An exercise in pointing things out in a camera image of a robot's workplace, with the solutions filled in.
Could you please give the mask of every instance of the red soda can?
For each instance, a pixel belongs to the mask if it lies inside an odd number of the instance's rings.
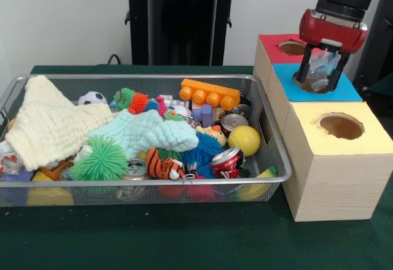
[[[230,148],[216,155],[212,159],[210,167],[217,178],[231,179],[237,178],[243,163],[244,155],[240,148]]]

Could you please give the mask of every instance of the towel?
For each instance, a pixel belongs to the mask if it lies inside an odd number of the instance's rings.
[[[151,147],[184,152],[198,145],[197,134],[188,123],[164,121],[156,110],[139,115],[122,110],[112,122],[92,131],[89,137],[101,135],[115,139],[128,160]]]
[[[75,106],[45,76],[30,78],[6,140],[28,171],[78,152],[90,131],[112,120],[107,104]]]

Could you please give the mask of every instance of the yellow ball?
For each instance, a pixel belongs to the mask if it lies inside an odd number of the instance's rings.
[[[230,147],[239,147],[244,156],[251,156],[259,149],[260,137],[253,127],[236,127],[228,138]]]
[[[137,155],[136,157],[140,158],[142,160],[145,160],[146,159],[146,155],[147,155],[147,152],[140,152],[139,155]]]

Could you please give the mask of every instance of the black machine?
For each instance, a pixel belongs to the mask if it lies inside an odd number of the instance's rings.
[[[129,0],[133,64],[222,65],[231,0]]]
[[[379,0],[354,86],[393,138],[393,0]]]

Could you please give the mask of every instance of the metal mesh basket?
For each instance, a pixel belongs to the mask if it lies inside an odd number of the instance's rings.
[[[15,79],[0,100],[0,140],[10,119],[23,102],[26,76]],[[252,103],[250,126],[262,138],[258,152],[246,158],[249,179],[198,180],[122,180],[0,182],[0,206],[62,206],[153,203],[219,203],[267,201],[292,174],[287,152],[260,80],[249,75],[48,75],[55,86],[71,101],[88,91],[98,91],[110,100],[114,93],[128,87],[150,97],[174,95],[179,99],[184,78],[239,89]],[[255,178],[269,167],[275,178]]]

